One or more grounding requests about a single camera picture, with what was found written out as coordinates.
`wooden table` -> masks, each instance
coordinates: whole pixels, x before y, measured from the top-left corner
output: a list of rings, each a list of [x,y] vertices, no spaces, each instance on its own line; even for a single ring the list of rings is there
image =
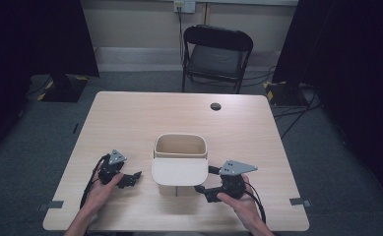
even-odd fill
[[[219,111],[211,109],[217,102]],[[234,211],[208,204],[204,195],[168,196],[152,178],[155,141],[165,133],[205,138],[209,165],[228,159],[258,166],[247,173],[258,191],[267,224],[276,231],[304,231],[309,222],[266,97],[260,95],[102,91],[87,117],[43,222],[46,230],[66,230],[75,217],[97,161],[114,148],[127,156],[122,171],[143,171],[134,187],[116,189],[91,223],[99,231],[244,231]],[[221,185],[209,175],[206,188]]]

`white container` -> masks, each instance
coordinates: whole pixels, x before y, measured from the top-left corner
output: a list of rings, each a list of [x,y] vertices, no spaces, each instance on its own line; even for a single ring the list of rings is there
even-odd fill
[[[195,186],[208,176],[207,145],[203,137],[164,134],[157,138],[152,176],[164,186]]]

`human hand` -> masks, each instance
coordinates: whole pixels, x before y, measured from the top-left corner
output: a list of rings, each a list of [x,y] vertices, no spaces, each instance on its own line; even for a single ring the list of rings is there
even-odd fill
[[[65,236],[82,236],[85,234],[87,227],[94,215],[107,203],[111,192],[118,182],[123,178],[122,173],[116,174],[109,183],[103,185],[98,179],[98,173],[101,165],[98,167],[91,185],[90,192],[83,207],[78,211]]]
[[[249,184],[249,178],[242,174],[243,181]],[[246,184],[246,191],[253,195]],[[234,209],[243,226],[253,235],[274,235],[259,216],[255,201],[246,193],[240,199],[234,199],[226,193],[218,193],[217,197]]]
[[[90,216],[97,214],[98,211],[105,205],[105,203],[107,203],[114,187],[123,178],[123,174],[118,173],[111,179],[110,182],[108,182],[106,185],[103,185],[98,179],[98,173],[100,170],[101,165],[95,173],[93,178],[94,183],[91,186],[86,202],[81,208],[81,210],[85,210]]]

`chair leg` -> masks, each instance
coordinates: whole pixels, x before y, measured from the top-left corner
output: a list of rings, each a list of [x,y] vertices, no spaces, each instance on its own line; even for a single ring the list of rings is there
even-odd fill
[[[240,94],[240,87],[242,86],[242,80],[237,82],[237,89],[236,89],[236,94]]]
[[[182,92],[185,92],[185,77],[187,76],[186,75],[187,73],[185,72],[185,70],[182,71]]]

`black panel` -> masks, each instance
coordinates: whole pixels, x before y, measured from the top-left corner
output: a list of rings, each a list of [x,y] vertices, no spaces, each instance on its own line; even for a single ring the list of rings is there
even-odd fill
[[[312,2],[317,1],[300,1],[301,7],[313,7]],[[286,46],[296,48],[283,49],[283,66],[277,67],[274,79],[293,75],[295,85],[300,81],[318,86],[323,104],[352,150],[383,187],[383,1],[337,0],[326,14],[324,22],[323,16],[305,14],[305,22],[324,23],[319,35],[288,33]],[[291,27],[302,26],[299,19],[294,18]],[[312,37],[309,42],[317,39],[313,49],[299,46],[306,36]],[[305,60],[302,54],[308,51],[311,59]]]

